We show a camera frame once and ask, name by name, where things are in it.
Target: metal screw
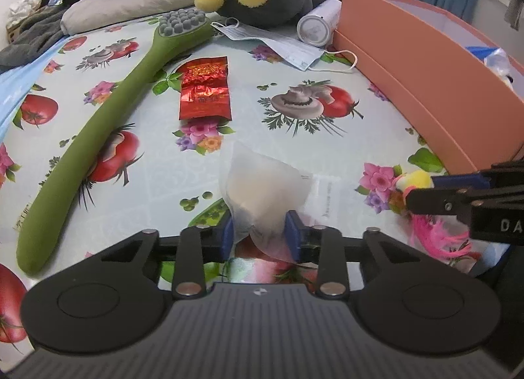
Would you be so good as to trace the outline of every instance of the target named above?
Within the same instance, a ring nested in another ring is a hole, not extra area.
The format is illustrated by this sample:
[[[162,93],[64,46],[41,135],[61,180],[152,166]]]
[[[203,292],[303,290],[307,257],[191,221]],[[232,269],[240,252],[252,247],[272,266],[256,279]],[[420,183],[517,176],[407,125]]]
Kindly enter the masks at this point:
[[[194,281],[184,281],[180,283],[176,288],[177,293],[182,294],[184,296],[193,296],[195,294],[200,293],[201,290],[202,287]]]
[[[336,281],[328,281],[320,286],[320,292],[328,296],[339,296],[346,291],[346,286]]]

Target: white plastic bag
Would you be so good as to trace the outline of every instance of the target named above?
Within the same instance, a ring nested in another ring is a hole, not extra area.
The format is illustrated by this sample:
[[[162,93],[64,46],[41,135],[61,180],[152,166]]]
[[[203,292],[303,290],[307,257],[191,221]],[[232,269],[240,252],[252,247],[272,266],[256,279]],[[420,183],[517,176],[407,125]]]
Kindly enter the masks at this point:
[[[221,148],[220,190],[230,209],[235,243],[248,235],[264,253],[290,261],[282,235],[286,212],[308,198],[312,177],[240,142]]]

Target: white mask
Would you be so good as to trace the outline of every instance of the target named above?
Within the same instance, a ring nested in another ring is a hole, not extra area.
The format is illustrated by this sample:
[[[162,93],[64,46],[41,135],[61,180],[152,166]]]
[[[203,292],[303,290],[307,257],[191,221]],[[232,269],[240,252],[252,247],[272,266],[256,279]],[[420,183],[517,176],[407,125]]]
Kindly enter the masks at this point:
[[[293,38],[289,38],[287,36],[274,33],[267,30],[261,30],[257,29],[256,27],[248,26],[245,24],[241,24],[236,18],[229,18],[231,20],[237,21],[237,24],[225,26],[219,22],[212,22],[211,25],[217,29],[219,32],[225,34],[228,38],[231,40],[260,40],[264,42],[266,45],[268,45],[271,49],[273,49],[277,54],[279,54],[284,60],[286,60],[289,64],[292,66],[295,66],[299,70],[305,72],[307,69],[311,69],[313,71],[333,71],[333,72],[341,72],[341,73],[347,73],[352,68],[355,67],[357,63],[357,56],[352,53],[351,51],[338,51],[338,52],[331,52],[333,53],[339,53],[339,52],[350,52],[355,56],[355,62],[353,65],[344,71],[340,70],[330,70],[330,69],[317,69],[317,68],[311,68],[311,64],[313,64],[317,59],[319,59],[324,52],[329,52],[323,49],[320,49],[318,47],[312,47],[310,45],[306,45],[303,42],[300,42],[298,40],[295,40]]]

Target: red tea packet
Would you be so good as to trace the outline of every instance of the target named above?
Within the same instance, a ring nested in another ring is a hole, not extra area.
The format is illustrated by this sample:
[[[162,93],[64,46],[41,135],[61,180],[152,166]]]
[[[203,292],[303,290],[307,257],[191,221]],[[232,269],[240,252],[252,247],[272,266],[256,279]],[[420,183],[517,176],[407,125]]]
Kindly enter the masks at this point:
[[[179,120],[207,116],[231,120],[226,56],[188,61],[177,72],[184,74]]]

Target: dark gray cloth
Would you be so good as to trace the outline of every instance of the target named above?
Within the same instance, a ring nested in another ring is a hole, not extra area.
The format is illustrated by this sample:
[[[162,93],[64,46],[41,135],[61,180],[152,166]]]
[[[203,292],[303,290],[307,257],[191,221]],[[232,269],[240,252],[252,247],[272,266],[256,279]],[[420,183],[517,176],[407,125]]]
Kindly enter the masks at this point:
[[[524,0],[510,0],[509,6],[504,15],[506,22],[510,24],[512,29],[518,30],[520,27],[520,16],[524,8]]]
[[[61,6],[51,7],[28,17],[16,40],[0,51],[0,74],[36,60],[64,37],[60,21],[65,11]]]

